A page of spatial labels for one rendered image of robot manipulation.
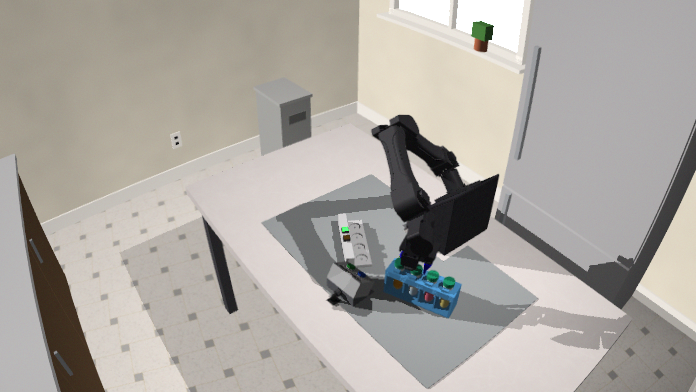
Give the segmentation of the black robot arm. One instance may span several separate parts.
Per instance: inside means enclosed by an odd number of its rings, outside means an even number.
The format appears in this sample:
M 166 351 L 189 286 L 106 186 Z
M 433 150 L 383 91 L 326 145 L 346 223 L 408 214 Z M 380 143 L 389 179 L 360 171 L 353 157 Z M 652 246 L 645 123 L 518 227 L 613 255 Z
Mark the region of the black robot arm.
M 419 187 L 413 174 L 407 150 L 424 160 L 436 177 L 441 176 L 447 194 L 435 199 L 435 203 L 469 190 L 481 181 L 465 187 L 456 169 L 460 165 L 454 153 L 423 137 L 412 116 L 397 115 L 389 122 L 389 126 L 379 125 L 371 133 L 380 140 L 386 154 L 394 210 L 404 223 L 407 221 L 407 246 L 401 255 L 401 265 L 416 271 L 420 257 L 428 257 L 433 250 L 435 215 L 430 211 L 430 197 Z

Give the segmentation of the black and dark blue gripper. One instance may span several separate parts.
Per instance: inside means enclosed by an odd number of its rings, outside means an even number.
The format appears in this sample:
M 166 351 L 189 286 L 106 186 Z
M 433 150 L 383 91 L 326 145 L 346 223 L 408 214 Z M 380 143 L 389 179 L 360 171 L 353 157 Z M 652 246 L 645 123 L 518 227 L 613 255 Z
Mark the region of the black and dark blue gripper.
M 406 234 L 406 236 L 407 236 L 407 234 Z M 400 247 L 399 247 L 399 251 L 400 251 L 400 252 L 402 251 L 401 254 L 400 254 L 400 258 L 401 258 L 401 255 L 402 255 L 404 249 L 405 249 L 406 236 L 405 236 L 404 240 L 402 241 L 402 243 L 401 243 L 401 245 L 400 245 Z M 422 256 L 422 257 L 420 258 L 419 262 L 423 262 L 423 263 L 424 263 L 423 275 L 425 275 L 426 271 L 432 266 L 433 261 L 434 261 L 435 258 L 436 258 L 436 255 L 437 255 L 437 253 L 438 253 L 438 250 L 439 250 L 440 246 L 441 246 L 440 243 L 434 241 L 434 242 L 433 242 L 433 251 L 429 254 L 429 256 L 428 256 L 428 257 Z

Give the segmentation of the grey flat mat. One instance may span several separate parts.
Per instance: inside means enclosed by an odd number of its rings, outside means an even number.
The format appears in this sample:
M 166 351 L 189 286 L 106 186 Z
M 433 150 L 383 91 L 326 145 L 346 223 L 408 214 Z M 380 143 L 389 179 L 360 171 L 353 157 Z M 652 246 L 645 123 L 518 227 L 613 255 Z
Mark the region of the grey flat mat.
M 354 307 L 336 296 L 338 304 L 428 389 L 538 298 L 468 245 L 444 261 L 436 256 L 427 270 L 462 284 L 449 318 L 383 292 L 407 234 L 390 192 L 370 174 L 261 223 L 332 297 L 327 275 L 345 261 L 338 214 L 362 220 L 372 267 L 358 269 L 375 281 L 374 292 Z

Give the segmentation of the blue tube rack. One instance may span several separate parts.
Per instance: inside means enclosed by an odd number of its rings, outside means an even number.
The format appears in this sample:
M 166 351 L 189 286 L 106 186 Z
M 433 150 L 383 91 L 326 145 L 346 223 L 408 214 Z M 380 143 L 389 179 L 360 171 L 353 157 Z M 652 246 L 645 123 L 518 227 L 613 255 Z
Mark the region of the blue tube rack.
M 401 271 L 401 270 L 395 268 L 395 266 L 394 266 L 395 259 L 391 262 L 391 264 L 385 270 L 385 281 L 384 281 L 384 291 L 383 292 L 388 293 L 388 294 L 395 296 L 397 298 L 400 298 L 400 299 L 407 301 L 409 303 L 412 303 L 412 304 L 419 306 L 421 308 L 424 308 L 426 310 L 429 310 L 431 312 L 434 312 L 436 314 L 439 314 L 441 316 L 444 316 L 446 318 L 449 318 L 451 313 L 453 312 L 456 304 L 457 304 L 462 284 L 455 282 L 455 286 L 450 291 L 449 289 L 443 287 L 443 280 L 445 277 L 442 277 L 439 275 L 439 279 L 438 279 L 437 283 L 433 284 L 432 282 L 427 281 L 427 273 L 429 271 L 426 271 L 425 275 L 423 275 L 423 271 L 422 271 L 421 276 L 419 278 L 417 278 L 417 276 L 412 275 L 411 271 L 409 271 L 409 270 L 405 269 L 404 271 Z M 393 286 L 394 279 L 403 282 L 403 289 L 402 289 L 402 287 L 400 289 L 394 288 L 394 286 Z M 409 294 L 409 292 L 408 292 L 409 285 L 419 289 L 417 295 L 412 296 Z M 432 301 L 427 302 L 424 299 L 424 291 L 431 293 L 433 295 L 436 295 L 436 296 L 433 297 Z M 418 299 L 417 299 L 417 296 L 418 296 Z M 450 307 L 448 306 L 446 308 L 442 308 L 441 306 L 439 306 L 439 302 L 440 302 L 439 297 L 446 299 L 448 301 L 451 301 L 450 302 L 451 304 L 449 303 Z

